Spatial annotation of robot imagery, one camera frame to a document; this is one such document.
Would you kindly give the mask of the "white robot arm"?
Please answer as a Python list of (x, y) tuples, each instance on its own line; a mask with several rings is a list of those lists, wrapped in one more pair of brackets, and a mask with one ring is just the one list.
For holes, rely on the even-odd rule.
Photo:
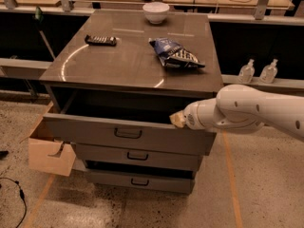
[(172, 114), (170, 121), (178, 128), (236, 133), (252, 133), (267, 124), (303, 142), (304, 98), (228, 85), (215, 98), (193, 102)]

